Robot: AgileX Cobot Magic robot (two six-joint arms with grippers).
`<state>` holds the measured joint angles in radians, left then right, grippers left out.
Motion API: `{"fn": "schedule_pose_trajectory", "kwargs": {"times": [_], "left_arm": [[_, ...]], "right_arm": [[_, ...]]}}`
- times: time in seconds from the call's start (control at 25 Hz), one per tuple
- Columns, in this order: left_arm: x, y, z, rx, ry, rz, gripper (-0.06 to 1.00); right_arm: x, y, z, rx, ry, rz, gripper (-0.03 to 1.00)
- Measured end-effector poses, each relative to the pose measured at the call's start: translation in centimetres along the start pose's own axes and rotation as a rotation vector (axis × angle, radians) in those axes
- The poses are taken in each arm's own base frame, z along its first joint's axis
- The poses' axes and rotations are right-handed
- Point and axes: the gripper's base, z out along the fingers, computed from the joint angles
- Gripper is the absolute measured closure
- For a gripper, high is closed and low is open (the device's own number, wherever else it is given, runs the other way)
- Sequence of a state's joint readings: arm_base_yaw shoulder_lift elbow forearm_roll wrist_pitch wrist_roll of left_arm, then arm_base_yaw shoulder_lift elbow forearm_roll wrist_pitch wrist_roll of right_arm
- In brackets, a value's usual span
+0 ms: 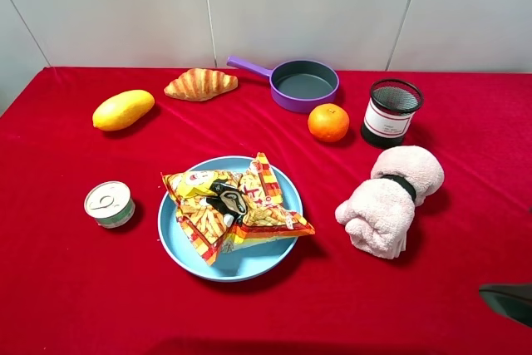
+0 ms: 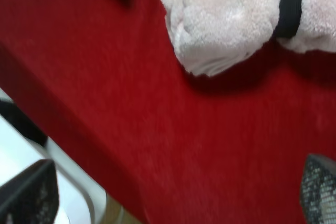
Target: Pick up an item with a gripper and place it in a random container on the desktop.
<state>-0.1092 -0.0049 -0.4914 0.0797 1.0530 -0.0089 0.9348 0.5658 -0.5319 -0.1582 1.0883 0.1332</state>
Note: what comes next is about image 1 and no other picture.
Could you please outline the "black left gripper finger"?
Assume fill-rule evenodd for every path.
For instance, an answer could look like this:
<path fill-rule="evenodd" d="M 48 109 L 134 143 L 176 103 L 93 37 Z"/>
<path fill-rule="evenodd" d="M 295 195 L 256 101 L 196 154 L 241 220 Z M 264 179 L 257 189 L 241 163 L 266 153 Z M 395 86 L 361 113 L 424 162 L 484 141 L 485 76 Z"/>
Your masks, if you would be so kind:
<path fill-rule="evenodd" d="M 484 284 L 479 294 L 488 307 L 501 316 L 532 327 L 532 285 Z"/>

